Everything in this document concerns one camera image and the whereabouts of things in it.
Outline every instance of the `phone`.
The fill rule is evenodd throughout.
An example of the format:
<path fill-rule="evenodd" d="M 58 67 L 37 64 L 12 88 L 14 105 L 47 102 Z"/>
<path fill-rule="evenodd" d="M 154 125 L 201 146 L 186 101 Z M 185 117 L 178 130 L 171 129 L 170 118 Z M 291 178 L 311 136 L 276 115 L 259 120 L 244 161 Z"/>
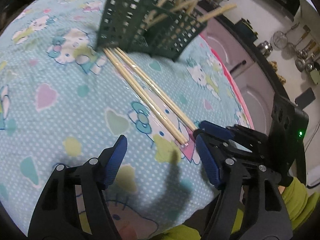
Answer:
<path fill-rule="evenodd" d="M 304 109 L 310 105 L 316 99 L 315 94 L 313 93 L 312 88 L 308 88 L 300 96 L 298 96 L 294 101 L 299 108 Z"/>

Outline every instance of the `green plastic basket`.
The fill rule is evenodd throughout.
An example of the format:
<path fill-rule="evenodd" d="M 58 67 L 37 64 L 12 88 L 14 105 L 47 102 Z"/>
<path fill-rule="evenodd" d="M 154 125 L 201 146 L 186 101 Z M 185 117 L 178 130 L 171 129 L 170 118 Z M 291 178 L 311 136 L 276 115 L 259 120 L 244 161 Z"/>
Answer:
<path fill-rule="evenodd" d="M 172 19 L 167 18 L 152 26 L 145 35 L 146 42 L 153 48 L 150 55 L 176 61 L 188 44 L 207 27 L 207 22 L 196 20 L 202 15 L 197 9 L 191 15 L 179 12 Z"/>
<path fill-rule="evenodd" d="M 120 47 L 127 52 L 148 53 L 177 60 L 184 48 L 205 27 L 196 20 L 199 11 L 191 16 L 169 11 L 174 4 L 168 0 L 162 8 L 158 0 L 107 0 L 102 14 L 96 47 Z M 145 19 L 150 11 L 168 17 L 146 31 Z"/>

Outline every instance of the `white wall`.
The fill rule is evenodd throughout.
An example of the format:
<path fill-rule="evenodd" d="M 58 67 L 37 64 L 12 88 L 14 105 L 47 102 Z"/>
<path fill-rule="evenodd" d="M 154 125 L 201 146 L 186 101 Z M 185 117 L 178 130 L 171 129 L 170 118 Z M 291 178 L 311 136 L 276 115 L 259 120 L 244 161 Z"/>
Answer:
<path fill-rule="evenodd" d="M 259 34 L 258 40 L 255 41 L 256 45 L 265 40 L 270 42 L 275 31 L 282 30 L 286 32 L 293 25 L 292 21 L 285 17 L 284 12 L 273 0 L 230 0 L 230 2 L 237 3 L 238 7 L 232 11 L 226 12 L 224 15 L 233 23 L 236 23 L 241 17 L 249 19 L 253 29 Z M 299 12 L 295 17 L 295 22 L 298 21 L 301 22 L 299 28 L 288 35 L 289 41 L 292 41 L 293 43 L 299 40 L 304 33 L 302 28 L 304 23 L 303 20 L 300 19 Z M 311 38 L 311 35 L 308 35 L 297 48 L 301 49 L 306 46 Z M 274 51 L 268 57 L 268 60 L 276 61 L 278 63 L 278 73 L 284 76 L 287 81 L 284 88 L 286 89 L 290 100 L 294 102 L 295 98 L 309 87 L 312 87 L 316 95 L 316 100 L 304 109 L 309 115 L 309 126 L 304 139 L 306 145 L 306 142 L 310 139 L 320 120 L 320 87 L 314 85 L 306 72 L 300 73 L 297 70 L 294 59 L 285 59 L 282 56 L 282 52 L 275 49 L 276 48 L 274 48 Z M 307 170 L 320 164 L 319 150 L 320 131 L 316 134 L 306 152 Z"/>

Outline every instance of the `bed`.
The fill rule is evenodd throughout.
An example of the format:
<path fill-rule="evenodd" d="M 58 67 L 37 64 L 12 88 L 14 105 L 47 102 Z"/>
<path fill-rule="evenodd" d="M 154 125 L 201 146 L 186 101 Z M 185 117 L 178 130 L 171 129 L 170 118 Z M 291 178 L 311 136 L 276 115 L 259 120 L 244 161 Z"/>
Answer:
<path fill-rule="evenodd" d="M 121 134 L 128 150 L 105 193 L 118 230 L 130 223 L 138 239 L 149 238 L 182 224 L 217 194 L 191 130 L 135 76 L 188 139 L 179 145 L 95 51 L 105 1 L 36 0 L 0 36 L 0 201 L 25 234 L 53 169 L 82 165 Z M 235 82 L 201 36 L 175 63 L 130 57 L 195 125 L 253 128 Z M 84 216 L 81 189 L 77 201 Z"/>

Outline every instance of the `blue gripper pad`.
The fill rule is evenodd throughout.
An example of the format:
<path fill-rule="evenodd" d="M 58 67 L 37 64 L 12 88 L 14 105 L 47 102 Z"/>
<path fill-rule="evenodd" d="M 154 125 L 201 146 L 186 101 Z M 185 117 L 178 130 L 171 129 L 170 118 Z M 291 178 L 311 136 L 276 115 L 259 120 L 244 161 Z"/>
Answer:
<path fill-rule="evenodd" d="M 104 180 L 104 185 L 108 187 L 113 183 L 122 163 L 122 160 L 127 152 L 128 141 L 125 136 L 117 143 L 116 148 L 113 151 L 107 165 L 105 166 L 106 177 Z"/>
<path fill-rule="evenodd" d="M 205 132 L 223 141 L 232 140 L 234 138 L 234 134 L 229 129 L 223 128 L 208 121 L 202 121 L 199 127 Z"/>
<path fill-rule="evenodd" d="M 196 138 L 196 149 L 210 183 L 219 187 L 221 180 L 218 165 L 200 135 Z"/>

